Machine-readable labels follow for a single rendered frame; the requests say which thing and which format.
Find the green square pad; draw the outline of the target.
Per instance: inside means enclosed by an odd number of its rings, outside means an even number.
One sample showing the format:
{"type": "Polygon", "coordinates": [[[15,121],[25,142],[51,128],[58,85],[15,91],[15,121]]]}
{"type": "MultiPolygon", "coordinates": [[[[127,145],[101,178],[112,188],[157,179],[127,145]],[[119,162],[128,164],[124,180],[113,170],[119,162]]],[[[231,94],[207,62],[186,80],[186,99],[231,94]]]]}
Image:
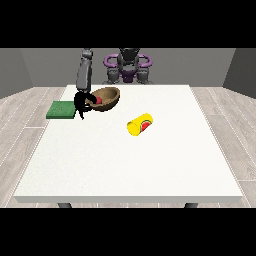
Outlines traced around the green square pad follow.
{"type": "Polygon", "coordinates": [[[73,119],[75,106],[73,101],[53,101],[47,114],[47,119],[73,119]]]}

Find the brown wooden bowl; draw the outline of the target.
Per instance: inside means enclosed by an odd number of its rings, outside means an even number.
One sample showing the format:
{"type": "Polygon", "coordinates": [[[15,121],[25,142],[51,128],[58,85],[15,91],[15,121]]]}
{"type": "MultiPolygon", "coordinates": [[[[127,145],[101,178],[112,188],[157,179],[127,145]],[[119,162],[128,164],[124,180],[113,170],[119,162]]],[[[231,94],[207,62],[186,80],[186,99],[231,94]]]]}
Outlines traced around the brown wooden bowl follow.
{"type": "Polygon", "coordinates": [[[95,111],[108,111],[112,109],[119,101],[120,90],[116,87],[104,87],[93,91],[92,94],[95,97],[102,99],[101,104],[94,104],[92,101],[86,99],[85,102],[91,106],[95,111]]]}

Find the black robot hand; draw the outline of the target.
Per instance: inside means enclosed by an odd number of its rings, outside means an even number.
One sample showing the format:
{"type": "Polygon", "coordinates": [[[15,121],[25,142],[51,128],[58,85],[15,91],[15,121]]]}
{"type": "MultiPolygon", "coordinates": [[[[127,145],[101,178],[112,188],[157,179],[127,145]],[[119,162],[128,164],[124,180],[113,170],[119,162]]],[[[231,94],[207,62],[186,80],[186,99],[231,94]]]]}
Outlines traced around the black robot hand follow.
{"type": "Polygon", "coordinates": [[[81,119],[84,119],[83,114],[85,112],[89,112],[92,110],[92,107],[89,104],[85,103],[86,100],[90,100],[93,104],[97,102],[96,97],[90,93],[78,91],[74,96],[75,111],[79,112],[81,119]]]}

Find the yellow cup with melon print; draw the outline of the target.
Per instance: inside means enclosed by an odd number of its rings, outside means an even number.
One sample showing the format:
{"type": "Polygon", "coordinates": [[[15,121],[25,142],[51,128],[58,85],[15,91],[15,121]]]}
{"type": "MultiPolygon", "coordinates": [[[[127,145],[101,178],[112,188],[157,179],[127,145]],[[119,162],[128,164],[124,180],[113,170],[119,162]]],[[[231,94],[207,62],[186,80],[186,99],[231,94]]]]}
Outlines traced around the yellow cup with melon print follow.
{"type": "Polygon", "coordinates": [[[127,130],[132,136],[138,136],[148,126],[153,123],[153,118],[149,113],[142,114],[127,123],[127,130]]]}

